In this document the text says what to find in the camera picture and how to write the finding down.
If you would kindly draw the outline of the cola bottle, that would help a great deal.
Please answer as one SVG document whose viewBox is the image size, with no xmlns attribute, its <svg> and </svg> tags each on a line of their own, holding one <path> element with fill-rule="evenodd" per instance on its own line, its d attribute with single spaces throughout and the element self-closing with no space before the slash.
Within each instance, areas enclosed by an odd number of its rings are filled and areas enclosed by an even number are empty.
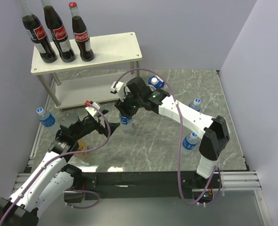
<svg viewBox="0 0 278 226">
<path fill-rule="evenodd" d="M 45 63 L 55 62 L 57 56 L 51 47 L 47 33 L 39 18 L 30 10 L 25 0 L 16 0 L 15 3 L 20 11 L 24 28 L 38 50 L 41 59 Z"/>
<path fill-rule="evenodd" d="M 92 61 L 94 59 L 94 52 L 91 48 L 90 36 L 87 27 L 80 16 L 77 3 L 70 2 L 69 8 L 72 15 L 74 39 L 80 50 L 80 57 L 85 62 Z"/>
<path fill-rule="evenodd" d="M 59 14 L 53 8 L 50 0 L 41 0 L 45 22 L 55 43 L 60 58 L 65 63 L 75 60 L 75 54 L 71 47 L 67 31 Z"/>
</svg>

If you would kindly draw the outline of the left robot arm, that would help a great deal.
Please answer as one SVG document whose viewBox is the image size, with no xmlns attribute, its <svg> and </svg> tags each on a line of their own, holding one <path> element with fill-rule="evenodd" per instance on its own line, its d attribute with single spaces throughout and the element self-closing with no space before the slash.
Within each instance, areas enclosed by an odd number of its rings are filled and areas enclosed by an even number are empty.
<svg viewBox="0 0 278 226">
<path fill-rule="evenodd" d="M 0 198 L 0 226 L 35 226 L 45 209 L 68 191 L 81 201 L 86 193 L 82 170 L 69 164 L 79 148 L 78 140 L 97 131 L 110 138 L 119 123 L 110 123 L 107 110 L 86 107 L 82 120 L 78 115 L 63 117 L 55 139 L 30 177 L 7 199 Z"/>
</svg>

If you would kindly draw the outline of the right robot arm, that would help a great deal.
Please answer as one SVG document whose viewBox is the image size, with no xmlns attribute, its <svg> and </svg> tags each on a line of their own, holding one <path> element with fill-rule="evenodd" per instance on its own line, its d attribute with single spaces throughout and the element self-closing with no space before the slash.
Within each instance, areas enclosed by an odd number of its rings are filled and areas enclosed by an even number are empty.
<svg viewBox="0 0 278 226">
<path fill-rule="evenodd" d="M 115 107 L 123 117 L 132 118 L 139 108 L 144 108 L 195 132 L 201 139 L 201 159 L 196 170 L 195 183 L 201 188 L 211 183 L 213 168 L 229 141 L 227 123 L 222 116 L 202 114 L 162 89 L 151 90 L 141 77 L 135 77 L 126 83 L 115 81 L 111 86 L 111 93 L 118 95 L 119 100 Z"/>
</svg>

